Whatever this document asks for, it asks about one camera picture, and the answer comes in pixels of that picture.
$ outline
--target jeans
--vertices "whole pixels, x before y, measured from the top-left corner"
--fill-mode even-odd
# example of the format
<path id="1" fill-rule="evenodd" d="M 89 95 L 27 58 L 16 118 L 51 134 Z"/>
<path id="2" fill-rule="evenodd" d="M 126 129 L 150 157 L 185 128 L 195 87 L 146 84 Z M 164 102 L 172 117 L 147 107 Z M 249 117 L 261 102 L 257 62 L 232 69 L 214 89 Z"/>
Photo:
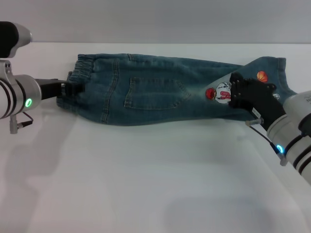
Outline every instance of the jeans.
<path id="1" fill-rule="evenodd" d="M 283 103 L 295 94 L 287 85 L 285 66 L 285 58 L 273 57 L 240 66 L 138 54 L 78 55 L 68 81 L 84 83 L 85 92 L 60 96 L 57 105 L 111 125 L 206 118 L 249 120 L 248 112 L 227 104 L 230 73 L 274 83 L 274 96 Z"/>

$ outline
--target red basketball print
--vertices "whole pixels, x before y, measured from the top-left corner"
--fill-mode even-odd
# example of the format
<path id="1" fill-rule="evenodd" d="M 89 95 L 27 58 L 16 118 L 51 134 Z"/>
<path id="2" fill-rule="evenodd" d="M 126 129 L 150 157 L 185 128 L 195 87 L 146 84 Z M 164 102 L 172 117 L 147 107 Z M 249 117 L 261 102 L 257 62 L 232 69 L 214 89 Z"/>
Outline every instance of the red basketball print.
<path id="1" fill-rule="evenodd" d="M 216 97 L 216 90 L 214 88 L 209 88 L 205 92 L 206 98 L 213 100 Z"/>
<path id="2" fill-rule="evenodd" d="M 259 71 L 257 73 L 257 79 L 263 83 L 268 82 L 268 75 L 264 71 Z"/>

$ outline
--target cable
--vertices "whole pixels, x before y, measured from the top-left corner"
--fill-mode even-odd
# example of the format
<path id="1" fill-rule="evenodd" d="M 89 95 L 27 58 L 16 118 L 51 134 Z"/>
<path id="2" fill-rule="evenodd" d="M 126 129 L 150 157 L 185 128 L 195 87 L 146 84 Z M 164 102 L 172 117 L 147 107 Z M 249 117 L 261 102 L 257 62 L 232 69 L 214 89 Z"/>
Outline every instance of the cable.
<path id="1" fill-rule="evenodd" d="M 24 122 L 21 122 L 21 123 L 17 124 L 19 129 L 25 128 L 26 126 L 31 125 L 33 123 L 33 121 L 34 121 L 34 119 L 29 114 L 27 114 L 25 112 L 23 112 L 23 114 L 25 114 L 30 120 L 24 121 Z"/>
<path id="2" fill-rule="evenodd" d="M 34 121 L 34 119 L 28 113 L 23 112 L 23 114 L 25 114 L 32 122 Z"/>
<path id="3" fill-rule="evenodd" d="M 256 130 L 253 126 L 249 126 L 252 130 L 254 130 L 256 133 L 258 133 L 260 136 L 262 136 L 264 139 L 266 139 L 269 143 L 271 143 L 271 141 L 265 136 L 263 135 L 261 132 L 259 132 L 258 130 Z"/>
<path id="4" fill-rule="evenodd" d="M 274 152 L 277 154 L 277 156 L 282 159 L 283 155 L 281 155 L 283 152 L 280 152 L 280 150 L 273 144 L 273 142 L 271 142 L 265 135 L 263 135 L 261 132 L 259 132 L 258 130 L 256 130 L 254 127 L 249 126 L 252 130 L 254 130 L 256 133 L 258 133 L 260 136 L 262 136 L 264 139 L 267 140 L 267 142 L 269 142 L 270 146 L 272 147 L 272 149 L 274 150 Z"/>

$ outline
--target green indicator light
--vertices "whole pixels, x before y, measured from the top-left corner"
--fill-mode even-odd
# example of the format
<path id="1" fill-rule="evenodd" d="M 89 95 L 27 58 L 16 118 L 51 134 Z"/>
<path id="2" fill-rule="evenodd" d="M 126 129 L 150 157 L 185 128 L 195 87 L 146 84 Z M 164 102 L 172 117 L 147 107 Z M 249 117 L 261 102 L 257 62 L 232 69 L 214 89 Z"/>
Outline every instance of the green indicator light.
<path id="1" fill-rule="evenodd" d="M 33 103 L 33 100 L 32 99 L 27 99 L 26 102 L 25 102 L 25 107 L 28 108 L 30 107 L 30 105 Z"/>

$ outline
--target cartoon patch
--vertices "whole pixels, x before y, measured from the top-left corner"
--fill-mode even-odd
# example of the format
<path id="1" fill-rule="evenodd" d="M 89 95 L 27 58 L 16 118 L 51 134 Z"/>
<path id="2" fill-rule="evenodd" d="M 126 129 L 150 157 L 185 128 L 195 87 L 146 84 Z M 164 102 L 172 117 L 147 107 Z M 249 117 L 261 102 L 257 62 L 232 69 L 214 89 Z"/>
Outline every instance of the cartoon patch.
<path id="1" fill-rule="evenodd" d="M 279 95 L 279 94 L 277 94 L 277 93 L 274 93 L 274 94 L 273 94 L 273 97 L 274 97 L 274 98 L 276 98 L 277 100 L 279 100 L 279 99 L 280 99 L 280 95 Z"/>
<path id="2" fill-rule="evenodd" d="M 228 103 L 231 100 L 231 83 L 220 83 L 216 89 L 208 88 L 205 96 L 209 100 L 216 100 L 218 103 Z"/>
<path id="3" fill-rule="evenodd" d="M 259 71 L 257 73 L 257 79 L 263 83 L 268 82 L 268 75 L 264 71 Z"/>

